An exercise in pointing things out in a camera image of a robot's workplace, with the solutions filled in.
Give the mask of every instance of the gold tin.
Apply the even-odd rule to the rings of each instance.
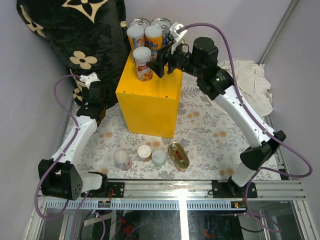
[[[168,147],[168,152],[175,167],[179,171],[186,171],[190,165],[190,162],[187,153],[181,144],[178,142],[172,142]]]

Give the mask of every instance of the glass panel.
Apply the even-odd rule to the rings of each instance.
[[[99,210],[105,219],[104,240],[302,240],[291,202],[250,202],[255,214],[272,218],[282,228],[281,233],[262,229],[249,215],[234,216],[228,211],[213,210]],[[50,217],[60,210],[51,209]],[[71,240],[74,210],[63,217],[45,223],[44,236],[38,239]],[[65,231],[63,221],[67,222]],[[264,222],[277,229],[269,220]],[[92,211],[81,210],[75,224],[78,240],[100,240],[103,224]]]

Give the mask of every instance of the cylindrical container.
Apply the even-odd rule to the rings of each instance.
[[[128,35],[132,51],[145,46],[145,30],[142,26],[131,26],[126,31],[126,34]]]
[[[157,149],[152,153],[152,161],[157,167],[161,167],[166,163],[167,154],[161,149]]]
[[[162,29],[157,25],[148,26],[145,31],[145,46],[151,50],[152,60],[157,58],[157,51],[162,47]]]
[[[168,45],[170,40],[168,38],[169,32],[167,30],[171,26],[170,20],[166,18],[156,18],[151,22],[151,25],[159,26],[162,29],[162,47]]]
[[[153,72],[147,67],[147,63],[151,61],[151,50],[145,46],[138,47],[133,51],[132,56],[138,79],[142,82],[150,81]]]
[[[143,27],[144,30],[146,30],[146,28],[150,26],[150,22],[145,18],[136,18],[132,20],[132,22],[130,23],[130,26],[136,26],[136,25],[141,26]]]
[[[118,168],[128,171],[132,167],[132,161],[126,150],[120,149],[115,152],[113,159]]]
[[[151,147],[148,145],[142,145],[138,148],[138,156],[141,161],[149,162],[151,160]]]

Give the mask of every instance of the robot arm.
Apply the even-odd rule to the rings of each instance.
[[[147,65],[160,78],[165,74],[164,66],[166,64],[168,64],[168,74],[171,74],[175,69],[179,69],[197,77],[197,85],[200,90],[221,106],[241,129],[250,147],[240,154],[241,163],[228,180],[231,192],[236,195],[238,189],[248,183],[259,167],[279,147],[279,143],[271,139],[258,127],[245,111],[243,105],[245,104],[249,108],[253,116],[273,136],[283,141],[286,135],[282,131],[275,132],[244,99],[244,104],[239,101],[233,85],[233,78],[227,71],[217,66],[219,50],[212,39],[198,37],[194,40],[192,53],[183,51],[182,48],[185,44],[181,44],[181,41],[187,30],[179,33],[178,30],[181,28],[184,28],[184,26],[177,22],[169,28],[171,43],[160,49],[157,52],[157,58]]]

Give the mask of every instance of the can lid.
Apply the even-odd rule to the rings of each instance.
[[[124,149],[116,151],[113,155],[113,159],[116,164],[124,164],[125,162],[127,162],[128,158],[129,154]]]
[[[166,158],[167,154],[162,149],[157,149],[152,153],[152,160],[157,164],[163,163],[164,161],[166,161]]]
[[[145,18],[136,18],[136,19],[133,19],[132,22],[130,23],[130,26],[135,26],[135,25],[141,26],[143,27],[143,29],[146,29],[147,27],[150,26],[150,22]]]
[[[157,25],[157,26],[159,26],[159,27],[170,27],[171,26],[171,22],[170,22],[170,20],[169,19],[167,19],[167,18],[156,18],[156,19],[154,19],[152,22],[151,22],[151,25]]]
[[[131,26],[126,31],[126,34],[132,38],[140,37],[141,35],[144,34],[144,28],[138,25]]]
[[[151,50],[146,46],[140,46],[133,50],[132,56],[135,59],[147,59],[151,57]]]
[[[148,26],[145,29],[145,35],[149,38],[156,38],[162,36],[162,29],[157,25]]]
[[[140,158],[146,159],[151,155],[151,147],[148,145],[142,145],[138,148],[137,153]]]

